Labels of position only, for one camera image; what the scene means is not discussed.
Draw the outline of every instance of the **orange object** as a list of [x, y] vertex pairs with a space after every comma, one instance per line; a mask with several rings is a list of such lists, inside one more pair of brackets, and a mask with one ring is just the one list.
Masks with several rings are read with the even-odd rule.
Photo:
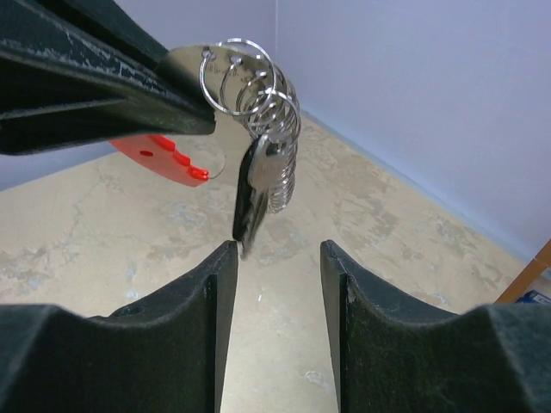
[[173, 182], [197, 187], [208, 181], [208, 170], [194, 166], [176, 143], [163, 135], [129, 136], [109, 143], [134, 162]]

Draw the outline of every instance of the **metal key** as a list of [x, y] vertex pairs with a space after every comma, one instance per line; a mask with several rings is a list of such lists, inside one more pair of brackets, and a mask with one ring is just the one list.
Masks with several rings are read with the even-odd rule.
[[233, 237], [243, 246], [243, 259], [251, 252], [268, 210], [269, 190], [282, 175], [286, 162], [285, 152], [272, 144], [267, 135], [256, 139], [243, 158], [233, 223]]

